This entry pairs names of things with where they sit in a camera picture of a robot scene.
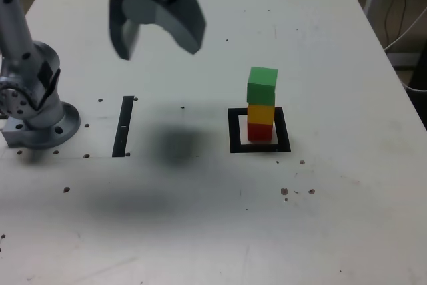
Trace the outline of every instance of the toy block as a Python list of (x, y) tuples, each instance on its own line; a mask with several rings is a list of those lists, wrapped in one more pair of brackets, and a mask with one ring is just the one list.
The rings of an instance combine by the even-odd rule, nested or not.
[(248, 123), (273, 125), (274, 106), (248, 105)]
[(271, 141), (273, 137), (273, 125), (248, 123), (249, 141)]
[(277, 78), (277, 69), (252, 67), (249, 74), (246, 102), (251, 105), (274, 106)]

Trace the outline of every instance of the white table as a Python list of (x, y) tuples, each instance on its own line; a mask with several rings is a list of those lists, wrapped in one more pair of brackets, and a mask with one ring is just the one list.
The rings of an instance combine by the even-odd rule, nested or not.
[[(427, 137), (357, 0), (199, 2), (199, 53), (147, 26), (129, 62), (108, 0), (34, 2), (82, 126), (43, 153), (1, 141), (0, 283), (425, 284)], [(230, 153), (251, 66), (279, 69), (290, 153)]]

